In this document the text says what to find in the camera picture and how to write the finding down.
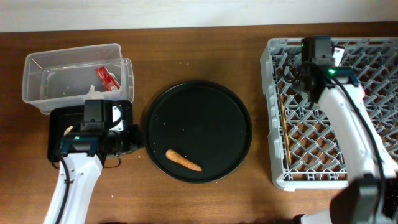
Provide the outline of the red snack wrapper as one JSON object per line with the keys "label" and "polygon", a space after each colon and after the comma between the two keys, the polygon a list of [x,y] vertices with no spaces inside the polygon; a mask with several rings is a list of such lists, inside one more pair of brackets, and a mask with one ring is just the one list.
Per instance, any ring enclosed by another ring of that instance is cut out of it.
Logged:
{"label": "red snack wrapper", "polygon": [[106,67],[102,66],[100,68],[96,68],[95,73],[101,80],[106,91],[115,91],[120,89],[121,86],[117,81],[117,78],[113,73],[109,72]]}

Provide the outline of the white tissue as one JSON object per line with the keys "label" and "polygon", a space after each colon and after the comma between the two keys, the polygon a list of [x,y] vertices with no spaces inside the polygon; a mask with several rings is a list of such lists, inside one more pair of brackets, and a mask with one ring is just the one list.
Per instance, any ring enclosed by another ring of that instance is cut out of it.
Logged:
{"label": "white tissue", "polygon": [[102,92],[96,91],[95,86],[90,86],[89,92],[83,97],[84,100],[103,100],[104,96]]}

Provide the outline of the orange carrot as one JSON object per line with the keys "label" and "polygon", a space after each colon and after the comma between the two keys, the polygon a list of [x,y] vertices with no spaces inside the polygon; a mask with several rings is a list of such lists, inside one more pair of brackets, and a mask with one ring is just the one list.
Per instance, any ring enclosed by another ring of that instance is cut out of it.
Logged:
{"label": "orange carrot", "polygon": [[177,164],[180,164],[181,166],[184,166],[184,167],[186,167],[186,168],[188,168],[190,170],[193,170],[193,171],[196,171],[196,172],[202,172],[203,171],[203,169],[199,165],[189,161],[188,159],[186,159],[185,157],[181,156],[179,153],[175,152],[172,149],[168,149],[166,151],[166,153],[165,153],[165,156],[166,156],[167,159],[169,159],[169,160],[171,160],[171,161],[173,161],[173,162],[175,162]]}

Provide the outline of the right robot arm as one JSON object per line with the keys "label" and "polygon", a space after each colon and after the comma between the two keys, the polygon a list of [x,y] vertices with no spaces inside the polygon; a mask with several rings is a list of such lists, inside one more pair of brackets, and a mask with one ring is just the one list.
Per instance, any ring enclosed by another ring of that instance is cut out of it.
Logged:
{"label": "right robot arm", "polygon": [[364,90],[351,67],[340,64],[344,48],[327,35],[301,41],[298,90],[318,104],[343,154],[348,185],[328,209],[301,214],[293,223],[397,223],[397,163],[388,154],[364,105]]}

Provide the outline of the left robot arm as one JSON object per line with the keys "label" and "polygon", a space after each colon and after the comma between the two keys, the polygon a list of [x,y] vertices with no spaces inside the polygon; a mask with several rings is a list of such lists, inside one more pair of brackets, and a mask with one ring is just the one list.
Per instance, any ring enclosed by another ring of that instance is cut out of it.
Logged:
{"label": "left robot arm", "polygon": [[143,147],[128,100],[86,100],[50,113],[47,158],[59,169],[45,223],[84,223],[107,159]]}

